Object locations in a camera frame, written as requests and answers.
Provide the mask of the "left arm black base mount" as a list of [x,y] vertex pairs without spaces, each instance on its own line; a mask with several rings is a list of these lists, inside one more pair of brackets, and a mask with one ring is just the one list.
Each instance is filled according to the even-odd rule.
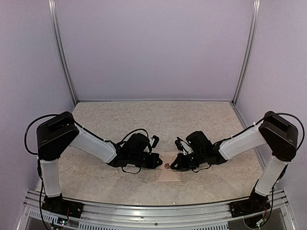
[[64,199],[62,194],[44,198],[42,209],[66,217],[81,218],[84,204]]

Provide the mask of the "cream envelope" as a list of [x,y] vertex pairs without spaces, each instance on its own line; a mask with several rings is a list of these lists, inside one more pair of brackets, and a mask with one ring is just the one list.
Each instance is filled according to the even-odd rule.
[[163,152],[160,154],[160,158],[163,161],[163,164],[155,169],[155,181],[157,183],[181,182],[181,172],[172,170],[170,168],[165,168],[165,164],[171,164],[176,157],[176,152]]

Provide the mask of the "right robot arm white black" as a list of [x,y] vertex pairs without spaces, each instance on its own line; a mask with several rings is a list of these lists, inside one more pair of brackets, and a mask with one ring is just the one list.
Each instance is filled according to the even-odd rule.
[[202,164],[224,164],[241,153],[267,145],[272,157],[254,186],[255,194],[245,202],[247,211],[255,213],[264,205],[263,196],[269,194],[303,143],[298,140],[298,128],[286,116],[296,118],[292,114],[268,111],[253,125],[215,143],[202,131],[191,133],[185,140],[177,138],[175,145],[180,152],[170,168],[195,171]]

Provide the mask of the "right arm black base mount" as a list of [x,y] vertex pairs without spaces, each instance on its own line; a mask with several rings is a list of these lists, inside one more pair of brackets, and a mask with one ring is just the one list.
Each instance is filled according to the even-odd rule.
[[231,202],[229,207],[232,218],[236,218],[265,211],[270,209],[271,205],[267,195],[259,195],[253,189],[248,199]]

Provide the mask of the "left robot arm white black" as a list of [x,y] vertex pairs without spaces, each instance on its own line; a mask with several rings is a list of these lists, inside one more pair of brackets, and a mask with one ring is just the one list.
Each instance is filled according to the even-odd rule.
[[47,203],[57,213],[67,209],[60,196],[141,203],[163,163],[154,152],[158,138],[142,128],[125,138],[106,140],[78,124],[72,113],[63,112],[35,119],[25,129],[26,134],[30,131],[37,145],[30,154],[36,157]]

